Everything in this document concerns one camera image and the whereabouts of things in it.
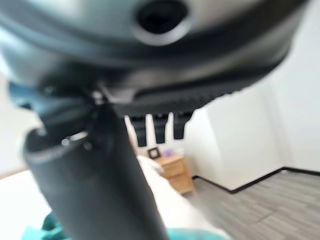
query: black pole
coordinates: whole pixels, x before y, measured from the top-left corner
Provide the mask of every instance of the black pole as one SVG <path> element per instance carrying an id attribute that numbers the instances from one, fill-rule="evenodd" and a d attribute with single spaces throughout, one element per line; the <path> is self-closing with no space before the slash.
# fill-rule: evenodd
<path id="1" fill-rule="evenodd" d="M 31 131 L 23 155 L 72 240 L 168 239 L 125 122 L 110 106 L 100 106 L 92 129 L 76 141 L 56 144 Z"/>

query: black baseboard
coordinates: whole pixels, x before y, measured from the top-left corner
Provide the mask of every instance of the black baseboard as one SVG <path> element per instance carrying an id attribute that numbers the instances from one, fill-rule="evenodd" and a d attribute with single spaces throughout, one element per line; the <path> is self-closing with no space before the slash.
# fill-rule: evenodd
<path id="1" fill-rule="evenodd" d="M 285 167 L 281 167 L 281 168 L 279 168 L 279 169 L 277 169 L 275 171 L 272 171 L 272 172 L 270 172 L 270 173 L 268 173 L 268 174 L 266 174 L 266 175 L 264 175 L 262 177 L 259 177 L 258 179 L 253 180 L 253 181 L 251 181 L 251 182 L 249 182 L 249 183 L 247 183 L 245 185 L 242 185 L 242 186 L 240 186 L 240 187 L 238 187 L 238 188 L 236 188 L 234 190 L 230 190 L 230 189 L 228 189 L 228 188 L 226 188 L 224 186 L 216 184 L 215 182 L 212 182 L 212 181 L 210 181 L 208 179 L 205 179 L 205 178 L 203 178 L 201 176 L 198 176 L 198 175 L 193 176 L 192 179 L 202 179 L 203 181 L 206 181 L 207 183 L 210 183 L 210 184 L 212 184 L 212 185 L 214 185 L 214 186 L 216 186 L 216 187 L 218 187 L 218 188 L 220 188 L 220 189 L 222 189 L 224 191 L 227 191 L 230 194 L 236 194 L 236 193 L 238 193 L 238 192 L 240 192 L 240 191 L 242 191 L 242 190 L 244 190 L 246 188 L 249 188 L 249 187 L 251 187 L 251 186 L 253 186 L 253 185 L 255 185 L 255 184 L 257 184 L 257 183 L 259 183 L 259 182 L 261 182 L 261 181 L 263 181 L 265 179 L 267 179 L 267 178 L 270 178 L 271 176 L 273 176 L 275 174 L 280 173 L 283 170 L 287 170 L 287 171 L 294 172 L 294 173 L 301 173 L 301 174 L 320 176 L 320 172 L 318 172 L 318 171 L 310 171 L 310 170 L 304 170 L 304 169 L 298 169 L 298 168 L 286 167 L 285 166 Z"/>
<path id="2" fill-rule="evenodd" d="M 207 183 L 209 183 L 209 184 L 212 184 L 212 185 L 214 185 L 214 186 L 216 186 L 216 187 L 218 187 L 218 188 L 220 188 L 220 189 L 222 189 L 222 190 L 227 191 L 228 193 L 232 193 L 232 191 L 229 190 L 228 188 L 226 188 L 226 187 L 224 187 L 224 186 L 221 186 L 221 185 L 219 185 L 219 184 L 217 184 L 217 183 L 215 183 L 215 182 L 213 182 L 213 181 L 210 181 L 210 180 L 208 180 L 208 179 L 205 179 L 205 178 L 203 178 L 202 176 L 196 175 L 196 176 L 193 176 L 192 179 L 201 179 L 201 180 L 203 180 L 203 181 L 205 181 L 205 182 L 207 182 Z"/>
<path id="3" fill-rule="evenodd" d="M 283 170 L 287 170 L 293 173 L 300 173 L 300 174 L 308 174 L 308 175 L 314 175 L 314 176 L 320 176 L 319 171 L 310 171 L 310 170 L 304 170 L 304 169 L 299 169 L 299 168 L 294 168 L 294 167 L 284 167 Z"/>

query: teal fabric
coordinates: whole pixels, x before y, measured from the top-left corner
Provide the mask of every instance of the teal fabric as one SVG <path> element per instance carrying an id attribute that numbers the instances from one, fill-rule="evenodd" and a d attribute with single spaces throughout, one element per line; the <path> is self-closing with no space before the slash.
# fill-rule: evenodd
<path id="1" fill-rule="evenodd" d="M 209 231 L 199 229 L 168 229 L 170 240 L 227 240 L 226 238 L 213 234 Z M 38 230 L 28 227 L 22 240 L 71 240 L 65 234 L 63 228 L 55 217 L 49 214 L 42 225 L 42 229 Z"/>
<path id="2" fill-rule="evenodd" d="M 227 240 L 212 232 L 198 229 L 168 229 L 170 240 Z"/>

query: round hole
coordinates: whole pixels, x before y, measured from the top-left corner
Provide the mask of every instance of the round hole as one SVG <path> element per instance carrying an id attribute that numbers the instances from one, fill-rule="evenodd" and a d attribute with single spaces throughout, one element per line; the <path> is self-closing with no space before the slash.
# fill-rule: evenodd
<path id="1" fill-rule="evenodd" d="M 151 34 L 165 34 L 177 27 L 188 15 L 187 7 L 177 0 L 158 0 L 137 13 L 138 24 Z"/>

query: purple object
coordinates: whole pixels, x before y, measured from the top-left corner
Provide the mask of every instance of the purple object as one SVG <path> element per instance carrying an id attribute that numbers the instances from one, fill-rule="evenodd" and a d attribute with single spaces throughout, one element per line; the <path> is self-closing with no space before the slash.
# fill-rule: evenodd
<path id="1" fill-rule="evenodd" d="M 163 156 L 164 157 L 170 157 L 171 155 L 173 155 L 174 154 L 174 151 L 173 150 L 165 150 L 164 152 L 163 152 Z"/>

